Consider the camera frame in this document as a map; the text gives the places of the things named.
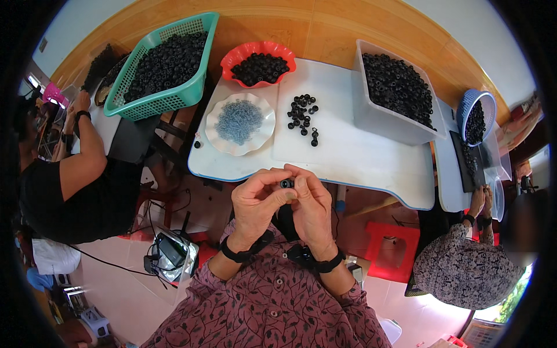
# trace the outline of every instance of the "watch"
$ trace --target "watch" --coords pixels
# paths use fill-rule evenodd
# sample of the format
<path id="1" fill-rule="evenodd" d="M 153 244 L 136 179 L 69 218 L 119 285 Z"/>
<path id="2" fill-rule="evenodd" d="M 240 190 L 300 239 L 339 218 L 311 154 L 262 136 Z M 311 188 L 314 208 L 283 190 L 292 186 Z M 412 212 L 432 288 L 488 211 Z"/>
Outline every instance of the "watch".
<path id="1" fill-rule="evenodd" d="M 70 152 L 74 144 L 74 135 L 62 133 L 62 142 L 66 144 L 66 152 Z"/>
<path id="2" fill-rule="evenodd" d="M 85 115 L 85 116 L 89 117 L 89 119 L 91 119 L 91 114 L 89 114 L 88 111 L 81 110 L 81 111 L 78 111 L 78 112 L 75 114 L 75 123 L 78 123 L 78 122 L 79 122 L 79 119 L 81 118 L 81 115 Z"/>
<path id="3" fill-rule="evenodd" d="M 240 252 L 233 252 L 228 248 L 228 236 L 222 241 L 221 245 L 219 245 L 218 249 L 222 251 L 224 256 L 231 259 L 237 263 L 244 263 L 249 261 L 251 256 L 260 252 L 263 248 L 268 246 L 273 240 L 275 240 L 275 235 L 272 231 L 266 230 L 261 237 L 259 237 L 254 244 L 250 247 L 249 250 L 240 251 Z"/>
<path id="4" fill-rule="evenodd" d="M 490 217 L 490 216 L 485 217 L 483 215 L 480 215 L 480 216 L 478 216 L 477 220 L 478 220 L 478 230 L 482 231 L 484 228 L 491 225 L 491 222 L 493 221 L 493 218 Z"/>
<path id="5" fill-rule="evenodd" d="M 88 111 L 81 110 L 75 114 L 74 133 L 75 136 L 77 136 L 78 138 L 79 138 L 79 119 L 81 118 L 81 115 L 85 115 L 89 117 L 89 119 L 91 119 L 91 114 L 89 114 Z"/>
<path id="6" fill-rule="evenodd" d="M 470 226 L 471 226 L 471 227 L 474 227 L 474 223 L 476 223 L 476 219 L 475 219 L 472 215 L 470 215 L 470 214 L 464 215 L 464 216 L 462 217 L 462 221 L 461 221 L 461 222 L 464 222 L 464 220 L 470 221 Z"/>
<path id="7" fill-rule="evenodd" d="M 315 262 L 315 270 L 319 273 L 329 273 L 331 272 L 336 266 L 340 264 L 344 259 L 346 259 L 346 255 L 342 252 L 342 250 L 338 249 L 339 252 L 331 261 L 316 261 Z"/>

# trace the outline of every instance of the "pink patterned shirt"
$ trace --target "pink patterned shirt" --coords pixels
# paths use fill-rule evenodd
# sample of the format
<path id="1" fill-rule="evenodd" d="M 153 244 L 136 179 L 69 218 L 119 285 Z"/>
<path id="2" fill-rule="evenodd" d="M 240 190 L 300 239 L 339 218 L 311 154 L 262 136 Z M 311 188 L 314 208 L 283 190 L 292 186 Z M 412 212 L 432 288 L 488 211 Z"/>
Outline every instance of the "pink patterned shirt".
<path id="1" fill-rule="evenodd" d="M 229 281 L 211 273 L 207 262 L 196 271 L 188 298 L 142 348 L 391 347 L 357 283 L 336 300 L 318 275 L 286 257 L 296 242 L 273 225 L 269 230 L 275 240 Z"/>

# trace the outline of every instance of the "hand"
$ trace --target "hand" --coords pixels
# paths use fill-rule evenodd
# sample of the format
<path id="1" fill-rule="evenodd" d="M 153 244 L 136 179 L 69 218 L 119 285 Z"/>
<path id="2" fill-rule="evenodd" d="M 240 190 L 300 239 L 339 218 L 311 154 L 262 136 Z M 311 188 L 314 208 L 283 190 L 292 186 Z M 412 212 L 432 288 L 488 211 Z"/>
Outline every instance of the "hand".
<path id="1" fill-rule="evenodd" d="M 483 186 L 480 186 L 474 191 L 474 193 L 472 193 L 472 202 L 470 203 L 470 210 L 468 211 L 468 214 L 472 215 L 474 218 L 477 218 L 483 209 L 485 200 L 486 196 L 483 193 Z"/>
<path id="2" fill-rule="evenodd" d="M 75 108 L 74 103 L 68 106 L 66 112 L 66 122 L 64 123 L 64 134 L 73 134 L 74 133 L 74 122 L 75 122 Z"/>
<path id="3" fill-rule="evenodd" d="M 283 189 L 278 185 L 291 176 L 289 170 L 260 169 L 232 191 L 236 229 L 227 240 L 232 252 L 248 250 L 269 227 L 275 211 L 296 199 L 296 190 Z"/>
<path id="4" fill-rule="evenodd" d="M 91 106 L 91 96 L 86 91 L 81 91 L 74 100 L 74 110 L 78 111 L 89 111 L 89 106 Z"/>
<path id="5" fill-rule="evenodd" d="M 317 261 L 330 261 L 338 253 L 331 233 L 331 194 L 314 173 L 285 164 L 292 171 L 298 200 L 292 202 L 294 226 Z"/>
<path id="6" fill-rule="evenodd" d="M 489 185 L 483 186 L 483 194 L 486 197 L 486 203 L 483 205 L 482 215 L 491 218 L 491 207 L 493 206 L 493 192 Z"/>

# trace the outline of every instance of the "pink basket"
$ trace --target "pink basket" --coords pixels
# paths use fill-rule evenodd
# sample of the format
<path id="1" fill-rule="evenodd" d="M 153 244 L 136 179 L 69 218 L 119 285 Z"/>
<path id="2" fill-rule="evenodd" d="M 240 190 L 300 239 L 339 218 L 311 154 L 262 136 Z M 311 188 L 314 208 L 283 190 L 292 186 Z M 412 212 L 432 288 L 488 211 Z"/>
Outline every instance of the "pink basket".
<path id="1" fill-rule="evenodd" d="M 70 101 L 60 94 L 60 89 L 52 82 L 46 86 L 44 93 L 42 94 L 42 101 L 48 102 L 51 99 L 56 100 L 58 104 L 62 104 L 64 107 L 68 107 Z"/>

